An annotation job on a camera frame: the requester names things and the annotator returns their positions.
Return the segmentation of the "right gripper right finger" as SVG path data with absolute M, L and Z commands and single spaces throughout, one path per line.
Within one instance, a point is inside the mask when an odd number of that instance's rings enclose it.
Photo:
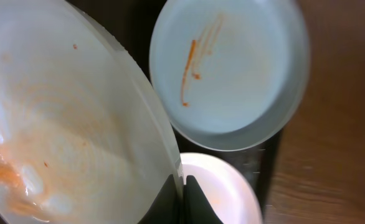
M 222 224 L 193 175 L 186 177 L 183 199 L 185 224 Z

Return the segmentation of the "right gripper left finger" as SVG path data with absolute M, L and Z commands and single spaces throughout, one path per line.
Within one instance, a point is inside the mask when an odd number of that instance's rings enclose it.
M 138 224 L 179 224 L 180 205 L 174 177 L 171 174 Z

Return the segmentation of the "pink white plate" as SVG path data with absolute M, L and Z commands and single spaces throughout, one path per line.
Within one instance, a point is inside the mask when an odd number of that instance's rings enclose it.
M 263 223 L 254 190 L 236 168 L 217 157 L 194 152 L 182 153 L 181 162 L 184 178 L 196 178 L 222 223 Z

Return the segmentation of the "cream plate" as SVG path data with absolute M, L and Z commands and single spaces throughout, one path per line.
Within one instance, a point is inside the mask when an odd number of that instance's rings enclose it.
M 119 41 L 67 1 L 0 1 L 1 218 L 138 223 L 171 174 L 182 204 L 168 117 Z

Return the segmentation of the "pale blue plate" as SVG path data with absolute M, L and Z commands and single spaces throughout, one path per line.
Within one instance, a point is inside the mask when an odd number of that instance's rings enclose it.
M 151 37 L 151 82 L 173 128 L 215 151 L 279 132 L 309 71 L 309 38 L 292 0 L 166 1 Z

